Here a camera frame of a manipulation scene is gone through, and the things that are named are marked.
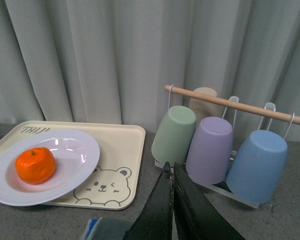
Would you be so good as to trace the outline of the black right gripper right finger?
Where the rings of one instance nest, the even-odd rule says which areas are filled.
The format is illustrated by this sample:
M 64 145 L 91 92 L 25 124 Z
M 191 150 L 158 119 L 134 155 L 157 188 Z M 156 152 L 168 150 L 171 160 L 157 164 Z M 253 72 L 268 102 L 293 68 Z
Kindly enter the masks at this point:
M 174 215 L 180 240 L 243 240 L 218 213 L 183 168 L 175 163 Z

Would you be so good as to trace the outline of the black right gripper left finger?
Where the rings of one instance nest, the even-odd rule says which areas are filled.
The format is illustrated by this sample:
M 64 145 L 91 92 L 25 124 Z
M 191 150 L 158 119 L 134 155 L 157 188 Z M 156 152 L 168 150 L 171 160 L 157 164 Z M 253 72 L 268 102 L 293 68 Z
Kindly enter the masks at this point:
M 166 162 L 136 221 L 124 240 L 170 240 L 173 228 L 174 184 Z

